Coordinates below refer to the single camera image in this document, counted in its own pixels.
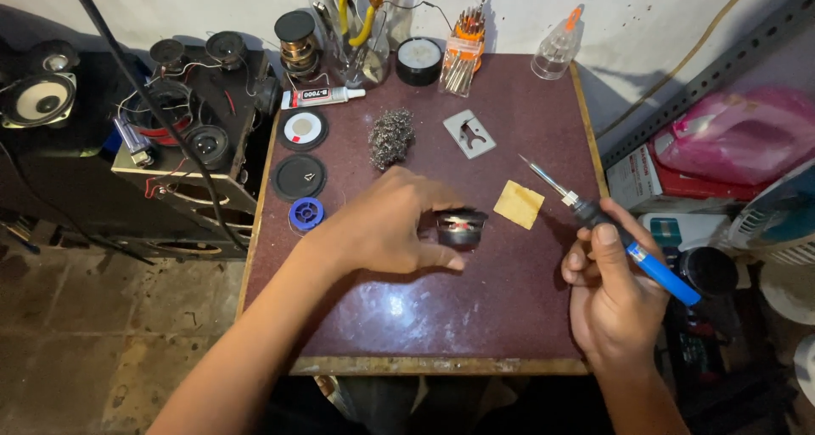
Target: maroon table top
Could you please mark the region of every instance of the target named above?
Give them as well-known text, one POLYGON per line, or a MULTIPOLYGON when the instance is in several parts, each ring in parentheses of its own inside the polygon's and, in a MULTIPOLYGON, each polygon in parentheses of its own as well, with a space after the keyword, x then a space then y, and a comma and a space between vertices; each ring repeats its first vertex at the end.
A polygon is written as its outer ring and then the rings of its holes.
MULTIPOLYGON (((311 154, 328 170, 318 198, 329 215, 380 176, 369 164, 368 132, 388 109, 405 107, 414 114, 416 143, 404 166, 448 183, 490 218, 480 247, 464 256, 463 274, 355 274, 358 283, 315 316, 301 357, 580 358, 559 270, 574 242, 576 222, 517 154, 581 197, 597 198, 594 140, 587 140, 572 77, 539 79, 530 71, 530 59, 485 55, 468 98, 440 94, 435 84, 410 87, 391 74, 368 96, 320 107, 330 133, 311 154), (465 109, 474 111, 497 143, 472 160, 442 124, 465 109), (532 230, 492 211, 507 180, 546 197, 532 230)), ((270 172, 290 154, 275 143, 270 172)), ((269 184, 264 197, 244 308, 300 240, 289 227, 290 204, 275 197, 269 184)))

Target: pink plastic bag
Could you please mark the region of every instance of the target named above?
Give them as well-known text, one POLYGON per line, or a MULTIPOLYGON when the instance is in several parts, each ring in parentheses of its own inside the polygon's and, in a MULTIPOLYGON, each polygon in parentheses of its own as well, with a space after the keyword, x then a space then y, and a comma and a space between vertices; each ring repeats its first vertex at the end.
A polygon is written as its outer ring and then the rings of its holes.
POLYGON ((815 108, 788 87, 713 93, 660 131, 652 149, 690 176, 758 185, 815 156, 815 108))

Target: b-7000 glue tube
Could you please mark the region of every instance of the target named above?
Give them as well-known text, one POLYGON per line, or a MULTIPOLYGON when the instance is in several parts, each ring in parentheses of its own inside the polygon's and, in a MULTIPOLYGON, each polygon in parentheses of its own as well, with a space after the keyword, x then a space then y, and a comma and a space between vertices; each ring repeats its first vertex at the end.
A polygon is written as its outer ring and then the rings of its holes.
POLYGON ((346 87, 290 91, 283 93, 283 102, 280 103, 280 109, 336 104, 338 102, 348 102, 352 97, 360 96, 365 96, 365 90, 350 90, 346 87))

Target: screwdriver set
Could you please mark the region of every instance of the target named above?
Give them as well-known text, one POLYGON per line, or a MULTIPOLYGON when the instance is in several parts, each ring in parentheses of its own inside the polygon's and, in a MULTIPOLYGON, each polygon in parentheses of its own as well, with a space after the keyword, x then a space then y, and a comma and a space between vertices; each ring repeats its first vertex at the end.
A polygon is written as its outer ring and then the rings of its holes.
POLYGON ((481 66, 484 53, 484 2, 465 9, 447 38, 447 51, 438 90, 456 96, 469 96, 473 75, 481 66))

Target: black cable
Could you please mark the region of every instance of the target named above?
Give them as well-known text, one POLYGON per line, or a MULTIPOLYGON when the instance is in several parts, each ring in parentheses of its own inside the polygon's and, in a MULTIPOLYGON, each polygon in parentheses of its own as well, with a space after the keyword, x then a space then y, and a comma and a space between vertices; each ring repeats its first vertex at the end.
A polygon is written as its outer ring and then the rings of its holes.
POLYGON ((403 5, 397 5, 397 4, 393 3, 393 2, 390 2, 389 0, 384 0, 384 1, 382 1, 382 3, 389 3, 389 4, 393 5, 396 8, 404 8, 405 10, 413 10, 414 8, 421 7, 422 5, 427 5, 428 7, 438 8, 438 11, 441 12, 442 16, 444 17, 444 21, 447 22, 447 27, 450 28, 450 31, 453 31, 453 26, 450 24, 450 20, 447 19, 447 15, 444 14, 444 10, 442 10, 441 7, 439 7, 438 5, 436 5, 434 3, 430 3, 430 2, 428 2, 426 0, 423 0, 422 2, 417 3, 413 7, 405 7, 403 5))
POLYGON ((248 249, 240 242, 238 237, 235 233, 229 228, 227 222, 223 220, 223 214, 221 210, 221 202, 218 199, 218 192, 215 190, 215 183, 212 181, 212 177, 209 176, 209 171, 207 171, 206 166, 204 163, 201 162, 201 159, 198 155, 190 148, 187 141, 178 134, 173 125, 170 124, 170 119, 167 117, 166 110, 162 109, 150 96, 148 93, 147 88, 137 79, 136 75, 133 71, 130 70, 129 64, 125 61, 125 53, 121 50, 121 47, 116 41, 116 38, 113 37, 113 34, 110 32, 110 29, 107 27, 104 19, 102 18, 102 14, 98 11, 96 4, 93 0, 79 0, 82 4, 82 7, 85 9, 85 12, 88 14, 90 20, 96 26, 96 30, 99 31, 99 34, 102 34, 102 38, 107 43, 107 47, 110 48, 111 53, 113 53, 113 58, 116 60, 116 63, 119 65, 119 69, 125 74, 130 84, 132 84, 136 91, 138 92, 139 96, 142 96, 142 101, 147 104, 150 108, 150 111, 158 120, 158 123, 167 130, 168 134, 175 140, 178 144, 178 147, 181 148, 184 156, 188 159, 192 160, 198 171, 201 173, 201 177, 204 178, 204 182, 206 183, 206 188, 209 190, 209 197, 212 199, 213 209, 215 211, 215 218, 218 219, 218 223, 223 229, 224 233, 227 235, 231 242, 235 243, 236 248, 239 250, 247 253, 248 249))
POLYGON ((2 140, 0 140, 0 149, 3 149, 3 152, 6 153, 6 157, 8 157, 8 162, 11 165, 11 169, 14 171, 15 176, 17 176, 17 180, 19 180, 20 183, 23 184, 23 186, 28 190, 28 193, 31 194, 31 196, 33 196, 37 201, 45 204, 48 208, 53 209, 56 213, 61 215, 66 220, 66 222, 68 222, 71 225, 73 230, 76 231, 77 233, 79 233, 86 241, 94 243, 99 247, 109 249, 109 250, 121 253, 123 255, 127 255, 128 257, 136 259, 138 261, 141 261, 142 263, 147 263, 147 264, 149 264, 151 266, 153 266, 155 264, 155 263, 145 259, 144 257, 142 257, 141 255, 139 255, 137 253, 132 253, 131 251, 125 249, 124 247, 119 247, 119 246, 114 245, 112 243, 99 241, 98 239, 92 238, 65 211, 63 211, 62 209, 57 207, 56 204, 54 204, 53 202, 43 198, 42 196, 40 196, 39 193, 37 193, 37 191, 34 189, 34 187, 31 186, 31 182, 29 182, 28 179, 26 178, 25 173, 23 172, 23 168, 20 166, 20 161, 17 160, 16 157, 13 154, 11 154, 11 151, 8 149, 8 147, 6 147, 6 144, 3 143, 2 140))

